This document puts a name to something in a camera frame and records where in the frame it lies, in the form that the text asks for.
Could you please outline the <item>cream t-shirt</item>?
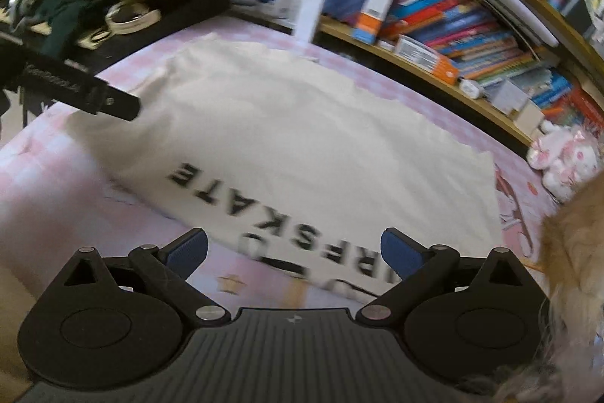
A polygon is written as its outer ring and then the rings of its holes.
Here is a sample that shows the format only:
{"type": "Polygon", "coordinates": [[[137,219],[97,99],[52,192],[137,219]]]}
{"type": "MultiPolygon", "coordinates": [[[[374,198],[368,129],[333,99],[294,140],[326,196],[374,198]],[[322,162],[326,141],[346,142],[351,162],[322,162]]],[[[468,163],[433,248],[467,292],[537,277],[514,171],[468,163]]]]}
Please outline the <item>cream t-shirt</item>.
{"type": "Polygon", "coordinates": [[[488,153],[305,57],[211,34],[136,95],[135,120],[76,113],[69,134],[167,216],[321,289],[397,282],[387,228],[472,257],[503,241],[488,153]]]}

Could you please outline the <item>grey garment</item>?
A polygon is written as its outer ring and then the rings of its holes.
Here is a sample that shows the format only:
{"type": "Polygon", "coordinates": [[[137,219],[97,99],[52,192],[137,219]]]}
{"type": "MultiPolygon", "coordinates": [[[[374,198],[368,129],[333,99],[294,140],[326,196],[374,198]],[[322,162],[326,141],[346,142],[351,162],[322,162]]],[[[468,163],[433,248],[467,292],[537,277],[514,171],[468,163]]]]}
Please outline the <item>grey garment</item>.
{"type": "Polygon", "coordinates": [[[8,16],[9,26],[13,32],[25,29],[30,26],[35,14],[36,0],[9,0],[8,16]]]}

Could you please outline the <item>dark green garment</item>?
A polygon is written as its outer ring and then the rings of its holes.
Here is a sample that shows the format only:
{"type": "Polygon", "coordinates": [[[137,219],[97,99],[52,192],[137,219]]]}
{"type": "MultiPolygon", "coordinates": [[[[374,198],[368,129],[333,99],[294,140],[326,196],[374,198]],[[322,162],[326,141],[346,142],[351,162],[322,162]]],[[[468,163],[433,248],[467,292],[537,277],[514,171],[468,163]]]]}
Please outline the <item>dark green garment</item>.
{"type": "Polygon", "coordinates": [[[50,26],[40,52],[65,59],[77,39],[91,29],[100,28],[115,0],[42,0],[35,16],[50,26]]]}

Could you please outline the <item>cream webbing belt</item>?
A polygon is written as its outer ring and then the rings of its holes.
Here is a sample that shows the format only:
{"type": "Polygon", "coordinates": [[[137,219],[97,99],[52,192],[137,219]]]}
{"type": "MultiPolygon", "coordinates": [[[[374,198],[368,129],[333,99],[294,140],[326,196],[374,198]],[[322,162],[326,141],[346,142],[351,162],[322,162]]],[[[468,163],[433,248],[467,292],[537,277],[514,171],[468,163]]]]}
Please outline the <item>cream webbing belt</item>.
{"type": "Polygon", "coordinates": [[[131,35],[150,28],[162,19],[159,9],[141,3],[115,4],[105,15],[105,24],[113,35],[131,35]]]}

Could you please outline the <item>pink checkered tablecloth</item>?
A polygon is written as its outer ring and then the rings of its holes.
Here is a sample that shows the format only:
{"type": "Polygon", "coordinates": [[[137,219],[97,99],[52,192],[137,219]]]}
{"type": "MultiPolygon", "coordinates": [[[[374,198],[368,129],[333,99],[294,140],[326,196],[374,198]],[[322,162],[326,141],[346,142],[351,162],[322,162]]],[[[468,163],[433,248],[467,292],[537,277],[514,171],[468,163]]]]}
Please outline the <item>pink checkered tablecloth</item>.
{"type": "MultiPolygon", "coordinates": [[[[436,94],[411,88],[398,69],[366,68],[330,49],[295,41],[254,23],[217,16],[134,53],[108,68],[103,77],[128,89],[186,42],[208,33],[234,40],[262,41],[288,49],[339,71],[359,87],[399,101],[422,114],[457,141],[491,156],[498,171],[496,195],[506,243],[519,242],[526,265],[535,264],[538,225],[554,211],[513,144],[481,129],[477,117],[457,116],[436,102],[436,94]]],[[[137,201],[105,178],[94,161],[63,130],[69,110],[49,108],[1,150],[1,260],[30,289],[40,293],[79,247],[96,247],[122,256],[144,243],[161,244],[181,234],[182,226],[137,201]]],[[[340,299],[267,266],[213,244],[209,260],[194,273],[193,284],[214,293],[226,306],[327,307],[340,299]]]]}

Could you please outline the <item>orange fluffy cat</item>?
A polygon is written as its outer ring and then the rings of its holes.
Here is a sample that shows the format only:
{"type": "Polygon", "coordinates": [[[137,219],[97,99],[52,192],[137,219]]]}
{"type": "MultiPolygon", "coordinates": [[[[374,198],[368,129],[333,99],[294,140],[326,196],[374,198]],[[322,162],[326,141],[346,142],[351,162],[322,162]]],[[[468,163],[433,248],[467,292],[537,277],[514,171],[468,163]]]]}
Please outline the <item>orange fluffy cat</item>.
{"type": "Polygon", "coordinates": [[[542,220],[551,318],[544,354],[509,374],[495,402],[603,400],[603,175],[542,220]]]}

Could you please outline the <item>pink white plush bunny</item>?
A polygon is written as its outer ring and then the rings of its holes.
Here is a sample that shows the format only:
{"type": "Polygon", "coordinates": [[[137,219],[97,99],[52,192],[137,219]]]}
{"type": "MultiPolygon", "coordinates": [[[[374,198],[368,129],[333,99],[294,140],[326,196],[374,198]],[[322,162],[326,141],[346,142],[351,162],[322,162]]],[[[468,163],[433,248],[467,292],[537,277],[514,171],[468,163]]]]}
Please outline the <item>pink white plush bunny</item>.
{"type": "Polygon", "coordinates": [[[559,126],[543,120],[542,135],[529,146],[526,160],[542,172],[542,186],[560,204],[569,201],[582,184],[602,168],[597,139],[581,126],[559,126]]]}

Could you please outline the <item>small cream cube box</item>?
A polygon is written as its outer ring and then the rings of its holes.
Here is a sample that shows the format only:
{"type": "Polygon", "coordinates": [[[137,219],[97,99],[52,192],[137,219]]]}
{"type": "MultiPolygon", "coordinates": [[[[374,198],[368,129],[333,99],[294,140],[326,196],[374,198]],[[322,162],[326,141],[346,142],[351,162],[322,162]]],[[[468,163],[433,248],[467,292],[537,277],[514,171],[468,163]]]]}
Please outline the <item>small cream cube box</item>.
{"type": "Polygon", "coordinates": [[[542,110],[531,100],[525,103],[522,110],[513,117],[514,126],[531,139],[534,139],[536,132],[541,130],[543,120],[545,120],[545,116],[542,110]]]}

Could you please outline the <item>white charger plug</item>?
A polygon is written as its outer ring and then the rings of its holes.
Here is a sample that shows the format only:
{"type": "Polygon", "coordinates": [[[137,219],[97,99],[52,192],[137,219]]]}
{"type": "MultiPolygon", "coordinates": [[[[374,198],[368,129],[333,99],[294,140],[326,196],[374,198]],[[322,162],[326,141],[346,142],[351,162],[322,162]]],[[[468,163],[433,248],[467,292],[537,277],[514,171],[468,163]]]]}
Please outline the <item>white charger plug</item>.
{"type": "Polygon", "coordinates": [[[474,80],[461,79],[459,89],[464,95],[472,100],[478,100],[485,97],[484,88],[474,80]]]}

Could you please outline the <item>white label card box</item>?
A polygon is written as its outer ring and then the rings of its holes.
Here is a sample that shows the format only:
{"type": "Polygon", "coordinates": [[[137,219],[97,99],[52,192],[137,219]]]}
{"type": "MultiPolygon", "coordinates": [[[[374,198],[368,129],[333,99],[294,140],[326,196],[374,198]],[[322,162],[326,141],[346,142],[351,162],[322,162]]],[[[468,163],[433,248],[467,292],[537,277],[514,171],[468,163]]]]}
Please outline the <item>white label card box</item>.
{"type": "Polygon", "coordinates": [[[511,81],[505,81],[493,94],[490,104],[505,116],[519,113],[528,102],[529,96],[511,81]]]}

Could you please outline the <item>flat white orange box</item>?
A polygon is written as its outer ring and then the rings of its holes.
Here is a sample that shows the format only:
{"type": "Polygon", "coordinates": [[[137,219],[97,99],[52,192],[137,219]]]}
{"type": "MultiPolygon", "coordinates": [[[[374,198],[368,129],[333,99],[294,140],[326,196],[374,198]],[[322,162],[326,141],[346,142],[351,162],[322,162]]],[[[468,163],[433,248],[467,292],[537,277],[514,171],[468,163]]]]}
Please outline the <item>flat white orange box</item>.
{"type": "Polygon", "coordinates": [[[450,58],[407,36],[400,36],[394,54],[448,85],[456,85],[459,70],[450,58]]]}

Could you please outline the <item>row of leaning books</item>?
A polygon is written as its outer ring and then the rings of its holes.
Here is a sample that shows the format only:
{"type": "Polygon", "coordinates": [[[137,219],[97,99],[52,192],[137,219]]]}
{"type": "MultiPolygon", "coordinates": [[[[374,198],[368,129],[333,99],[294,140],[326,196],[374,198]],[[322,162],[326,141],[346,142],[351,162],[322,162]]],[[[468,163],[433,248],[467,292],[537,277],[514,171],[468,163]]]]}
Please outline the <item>row of leaning books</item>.
{"type": "Polygon", "coordinates": [[[490,104],[505,81],[522,89],[553,124],[602,128],[603,111],[581,72],[571,61],[563,61],[561,51],[529,20],[527,11],[513,12],[496,0],[393,0],[375,43],[368,45],[352,38],[363,4],[364,0],[325,1],[320,31],[401,66],[518,134],[522,133],[513,123],[517,113],[505,116],[490,104]],[[450,58],[459,70],[457,84],[448,85],[396,56],[400,36],[450,58]],[[461,79],[478,82],[485,97],[468,98],[459,89],[461,79]]]}

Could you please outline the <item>upright white orange box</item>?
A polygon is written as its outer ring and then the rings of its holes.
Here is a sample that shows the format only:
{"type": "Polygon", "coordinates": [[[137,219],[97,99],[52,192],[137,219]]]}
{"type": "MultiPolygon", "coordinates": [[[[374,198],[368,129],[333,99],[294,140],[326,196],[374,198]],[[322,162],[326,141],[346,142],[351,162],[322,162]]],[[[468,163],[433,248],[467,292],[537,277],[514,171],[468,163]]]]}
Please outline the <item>upright white orange box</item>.
{"type": "Polygon", "coordinates": [[[393,0],[364,0],[352,30],[352,38],[364,44],[374,44],[393,0]]]}

